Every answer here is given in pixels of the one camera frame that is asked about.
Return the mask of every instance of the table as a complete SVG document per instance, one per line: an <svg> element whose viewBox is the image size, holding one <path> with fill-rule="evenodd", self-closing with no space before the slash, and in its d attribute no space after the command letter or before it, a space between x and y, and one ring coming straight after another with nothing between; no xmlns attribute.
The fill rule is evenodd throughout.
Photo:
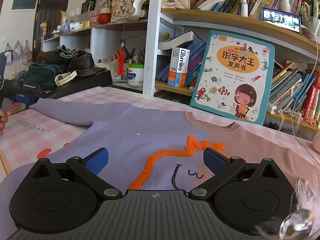
<svg viewBox="0 0 320 240"><path fill-rule="evenodd" d="M197 119L220 126L227 126L234 122L234 120L191 106L111 87L96 87L60 98L59 100L96 104L128 102L141 108L166 111L191 111ZM313 165L318 166L293 136L261 125L242 121L236 122L241 124L247 131L259 135L281 147L290 148ZM0 140L0 182L11 170L21 165L36 162L38 158L45 157L61 149L81 135L86 129L87 127L59 122L32 109L11 116L4 136ZM320 162L320 155L313 150L311 142L303 139L299 139L299 141Z"/></svg>

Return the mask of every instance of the person's hand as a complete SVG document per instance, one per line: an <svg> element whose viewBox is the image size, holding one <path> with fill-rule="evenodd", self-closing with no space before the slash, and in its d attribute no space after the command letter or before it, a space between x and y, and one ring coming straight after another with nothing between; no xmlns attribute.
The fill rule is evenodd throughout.
<svg viewBox="0 0 320 240"><path fill-rule="evenodd" d="M7 111L6 114L0 109L0 137L3 135L3 130L5 128L5 123L8 121L10 116L10 111Z"/></svg>

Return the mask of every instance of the smartphone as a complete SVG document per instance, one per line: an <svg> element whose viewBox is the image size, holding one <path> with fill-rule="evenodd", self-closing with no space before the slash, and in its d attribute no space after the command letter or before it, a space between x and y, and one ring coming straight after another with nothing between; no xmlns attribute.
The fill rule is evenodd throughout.
<svg viewBox="0 0 320 240"><path fill-rule="evenodd" d="M295 33L301 33L301 22L298 15L270 8L261 9L261 20Z"/></svg>

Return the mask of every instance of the orange oval label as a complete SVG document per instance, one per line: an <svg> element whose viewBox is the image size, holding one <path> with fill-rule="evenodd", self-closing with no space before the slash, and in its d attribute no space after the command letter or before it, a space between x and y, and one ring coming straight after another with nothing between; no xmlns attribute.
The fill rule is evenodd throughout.
<svg viewBox="0 0 320 240"><path fill-rule="evenodd" d="M252 73L260 66L257 56L252 51L244 50L244 47L239 46L226 46L219 49L217 59L225 68L238 73Z"/></svg>

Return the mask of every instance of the sweater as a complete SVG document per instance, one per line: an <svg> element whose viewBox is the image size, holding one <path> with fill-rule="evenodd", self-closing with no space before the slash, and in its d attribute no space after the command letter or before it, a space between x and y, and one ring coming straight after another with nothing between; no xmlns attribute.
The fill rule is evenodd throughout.
<svg viewBox="0 0 320 240"><path fill-rule="evenodd" d="M100 178L121 190L190 191L214 174L203 163L212 147L227 157L248 163L275 160L295 186L320 170L290 149L265 140L232 123L226 127L197 120L191 112L137 108L129 103L90 104L39 99L30 108L61 122L90 126L68 146L48 155L52 163L82 158L105 147L108 164ZM16 230L9 213L10 199L33 164L16 168L0 184L0 239Z"/></svg>

